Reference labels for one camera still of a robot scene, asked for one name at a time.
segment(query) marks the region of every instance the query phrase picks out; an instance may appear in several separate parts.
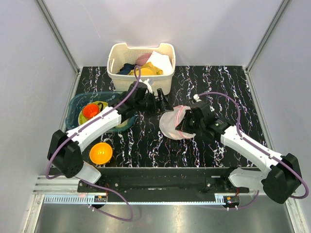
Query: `white cloth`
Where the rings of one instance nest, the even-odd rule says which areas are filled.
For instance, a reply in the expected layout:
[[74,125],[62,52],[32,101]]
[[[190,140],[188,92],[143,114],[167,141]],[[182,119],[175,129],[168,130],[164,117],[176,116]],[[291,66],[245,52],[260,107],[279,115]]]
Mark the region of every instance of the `white cloth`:
[[162,55],[156,51],[153,51],[146,63],[148,62],[151,62],[152,65],[163,70],[163,75],[169,75],[173,72],[173,67],[168,55]]

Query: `marble surface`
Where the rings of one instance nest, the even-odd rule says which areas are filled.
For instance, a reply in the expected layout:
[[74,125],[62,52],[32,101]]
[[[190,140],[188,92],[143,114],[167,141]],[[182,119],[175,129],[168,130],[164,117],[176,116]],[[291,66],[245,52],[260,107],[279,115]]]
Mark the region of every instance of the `marble surface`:
[[[106,67],[84,67],[76,95],[85,92],[115,90]],[[168,100],[172,106],[190,105],[194,94],[217,91],[232,97],[241,108],[242,130],[265,145],[258,115],[242,67],[197,66],[176,67]],[[224,97],[203,97],[217,116],[225,116],[236,123],[237,111]],[[113,148],[114,159],[107,166],[125,167],[215,167],[252,166],[234,150],[203,135],[193,139],[171,140],[159,130],[160,116],[147,118],[137,113],[134,125],[122,133],[105,133],[83,152],[89,160],[89,150],[98,142],[107,142]]]

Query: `white wall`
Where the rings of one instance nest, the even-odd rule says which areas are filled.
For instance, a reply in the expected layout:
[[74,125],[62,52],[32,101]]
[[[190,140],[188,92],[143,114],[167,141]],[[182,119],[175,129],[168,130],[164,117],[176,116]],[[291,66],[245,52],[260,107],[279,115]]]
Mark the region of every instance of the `white wall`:
[[[311,1],[292,1],[251,70],[275,148],[299,159],[311,187]],[[301,201],[311,228],[311,197]]]
[[1,0],[0,22],[0,232],[17,233],[74,72],[34,0]]
[[281,0],[45,0],[71,54],[105,66],[111,47],[171,43],[177,65],[247,65]]

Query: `white plastic basket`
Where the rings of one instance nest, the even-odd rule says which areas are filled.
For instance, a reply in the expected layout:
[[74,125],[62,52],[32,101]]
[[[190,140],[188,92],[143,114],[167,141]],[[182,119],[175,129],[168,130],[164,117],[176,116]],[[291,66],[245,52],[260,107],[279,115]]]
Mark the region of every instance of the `white plastic basket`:
[[125,63],[135,64],[136,60],[143,54],[156,51],[161,54],[168,55],[173,67],[173,71],[169,75],[151,75],[141,76],[144,81],[146,79],[152,79],[151,85],[152,91],[157,95],[157,89],[162,88],[165,95],[171,91],[172,77],[175,72],[175,51],[171,44],[161,43],[157,48],[151,47],[128,47],[126,43],[115,44],[109,54],[107,62],[107,72],[112,79],[116,91],[127,91],[130,84],[132,84],[136,78],[134,75],[120,75],[117,74]]

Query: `gray floor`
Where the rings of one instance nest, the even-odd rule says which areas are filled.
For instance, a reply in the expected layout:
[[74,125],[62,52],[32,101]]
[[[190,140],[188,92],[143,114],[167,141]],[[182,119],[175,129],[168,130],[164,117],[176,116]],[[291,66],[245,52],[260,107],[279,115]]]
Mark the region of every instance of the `gray floor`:
[[[250,201],[242,197],[243,202]],[[104,210],[128,217],[126,206]],[[133,206],[135,220],[121,222],[83,205],[44,204],[36,233],[291,233],[285,205],[260,196],[251,207],[214,210],[202,206]]]

